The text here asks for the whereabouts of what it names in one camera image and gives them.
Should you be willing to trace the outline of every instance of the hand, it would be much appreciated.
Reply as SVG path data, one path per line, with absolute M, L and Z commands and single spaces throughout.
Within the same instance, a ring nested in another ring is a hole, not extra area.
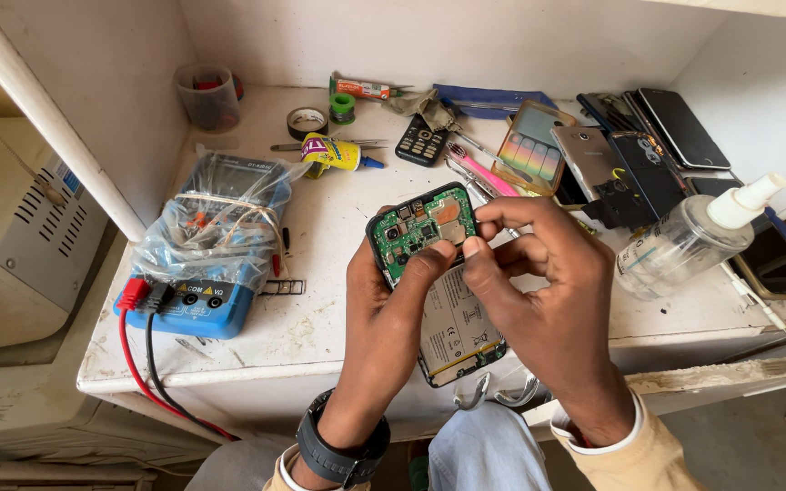
M 342 375 L 317 425 L 334 448 L 360 448 L 418 361 L 426 294 L 451 267 L 457 248 L 447 240 L 410 257 L 390 293 L 368 240 L 348 265 L 347 327 Z M 291 472 L 307 489 L 335 488 L 299 459 Z
M 635 407 L 608 348 L 615 254 L 548 198 L 501 197 L 475 218 L 483 239 L 464 242 L 463 278 L 494 326 L 592 444 L 626 438 Z M 534 232 L 495 251 L 486 243 L 525 225 Z M 509 280 L 526 273 L 550 286 L 521 293 Z

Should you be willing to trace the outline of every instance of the yellow glue tube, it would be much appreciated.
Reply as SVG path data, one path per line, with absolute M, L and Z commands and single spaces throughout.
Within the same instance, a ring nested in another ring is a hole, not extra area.
M 309 133 L 302 140 L 302 162 L 314 162 L 306 177 L 317 179 L 330 167 L 344 170 L 357 170 L 360 164 L 366 167 L 383 169 L 384 164 L 362 155 L 362 149 L 355 143 L 340 141 L 320 133 Z

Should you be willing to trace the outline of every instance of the phone battery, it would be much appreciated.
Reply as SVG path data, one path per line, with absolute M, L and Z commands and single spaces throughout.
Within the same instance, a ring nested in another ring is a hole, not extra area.
M 420 351 L 431 376 L 501 340 L 484 306 L 463 281 L 464 268 L 459 265 L 442 275 L 423 304 Z

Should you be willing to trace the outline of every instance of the green spool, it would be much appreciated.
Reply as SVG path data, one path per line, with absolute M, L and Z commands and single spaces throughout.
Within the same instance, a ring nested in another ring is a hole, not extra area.
M 354 116 L 353 95 L 337 92 L 329 96 L 329 120 L 338 125 L 350 124 L 356 120 Z
M 329 105 L 333 107 L 333 111 L 340 114 L 345 114 L 354 108 L 356 99 L 353 95 L 344 94 L 343 92 L 336 92 L 329 96 Z

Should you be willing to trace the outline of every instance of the green circuit board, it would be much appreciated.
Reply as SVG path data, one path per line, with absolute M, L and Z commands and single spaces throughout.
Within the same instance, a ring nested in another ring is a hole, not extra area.
M 459 186 L 403 203 L 376 220 L 370 235 L 377 260 L 383 265 L 382 271 L 391 286 L 399 282 L 409 257 L 424 247 L 442 239 L 460 247 L 467 237 L 475 235 L 469 196 Z

